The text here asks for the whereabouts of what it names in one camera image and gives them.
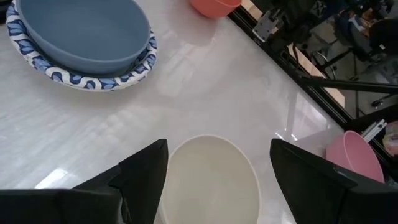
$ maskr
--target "blue bowl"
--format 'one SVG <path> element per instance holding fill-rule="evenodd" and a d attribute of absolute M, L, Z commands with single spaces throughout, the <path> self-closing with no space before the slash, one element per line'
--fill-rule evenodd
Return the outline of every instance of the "blue bowl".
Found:
<path fill-rule="evenodd" d="M 85 73 L 126 69 L 150 38 L 149 22 L 132 0 L 18 0 L 17 8 L 48 56 Z"/>

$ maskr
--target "pink bowl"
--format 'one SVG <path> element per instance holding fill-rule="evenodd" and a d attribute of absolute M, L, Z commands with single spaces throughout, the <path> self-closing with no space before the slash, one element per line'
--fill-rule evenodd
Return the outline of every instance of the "pink bowl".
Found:
<path fill-rule="evenodd" d="M 190 0 L 190 2 L 197 11 L 212 19 L 227 16 L 242 4 L 242 0 Z"/>
<path fill-rule="evenodd" d="M 380 163 L 369 144 L 356 132 L 347 131 L 326 149 L 326 159 L 345 169 L 384 183 Z"/>

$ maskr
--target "white countertop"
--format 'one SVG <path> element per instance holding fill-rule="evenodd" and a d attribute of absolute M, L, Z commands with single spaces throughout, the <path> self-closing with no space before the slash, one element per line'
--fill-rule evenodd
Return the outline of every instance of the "white countertop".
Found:
<path fill-rule="evenodd" d="M 272 171 L 271 139 L 322 154 L 342 130 L 228 18 L 205 19 L 186 0 L 137 2 L 159 56 L 127 90 L 90 93 L 51 81 L 0 26 L 0 188 L 70 188 L 159 138 L 171 153 L 192 136 L 214 134 L 254 166 L 259 223 L 294 223 Z"/>

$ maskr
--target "blue patterned paper plate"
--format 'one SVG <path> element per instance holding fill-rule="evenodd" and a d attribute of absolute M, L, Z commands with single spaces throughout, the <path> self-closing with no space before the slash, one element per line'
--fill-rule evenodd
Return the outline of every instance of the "blue patterned paper plate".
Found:
<path fill-rule="evenodd" d="M 134 62 L 128 74 L 116 78 L 93 78 L 75 72 L 68 72 L 47 60 L 34 45 L 22 23 L 15 0 L 7 11 L 7 28 L 12 43 L 25 60 L 35 69 L 46 74 L 55 82 L 86 91 L 113 91 L 135 85 L 152 70 L 157 58 L 157 45 L 154 33 L 150 32 L 147 48 Z"/>

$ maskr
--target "white bowl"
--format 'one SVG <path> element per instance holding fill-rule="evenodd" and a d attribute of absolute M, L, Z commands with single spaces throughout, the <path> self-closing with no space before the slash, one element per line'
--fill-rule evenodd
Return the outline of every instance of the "white bowl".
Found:
<path fill-rule="evenodd" d="M 165 224 L 255 224 L 259 210 L 257 177 L 229 141 L 199 136 L 171 155 L 160 200 Z"/>

